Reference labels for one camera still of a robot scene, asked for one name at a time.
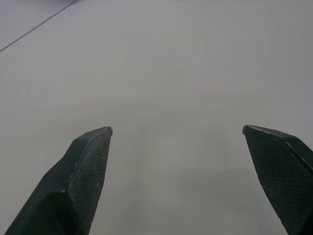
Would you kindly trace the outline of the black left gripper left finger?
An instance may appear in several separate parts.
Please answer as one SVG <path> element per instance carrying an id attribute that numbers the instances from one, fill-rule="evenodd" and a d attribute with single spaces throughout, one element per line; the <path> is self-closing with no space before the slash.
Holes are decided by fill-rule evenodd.
<path id="1" fill-rule="evenodd" d="M 103 189 L 112 128 L 74 139 L 4 235 L 89 235 Z"/>

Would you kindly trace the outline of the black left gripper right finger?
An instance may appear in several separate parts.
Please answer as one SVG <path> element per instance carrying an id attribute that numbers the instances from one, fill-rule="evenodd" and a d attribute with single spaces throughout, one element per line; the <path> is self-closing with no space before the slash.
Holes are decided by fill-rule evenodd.
<path id="1" fill-rule="evenodd" d="M 262 189 L 288 235 L 313 235 L 313 151 L 273 129 L 245 125 L 243 135 Z"/>

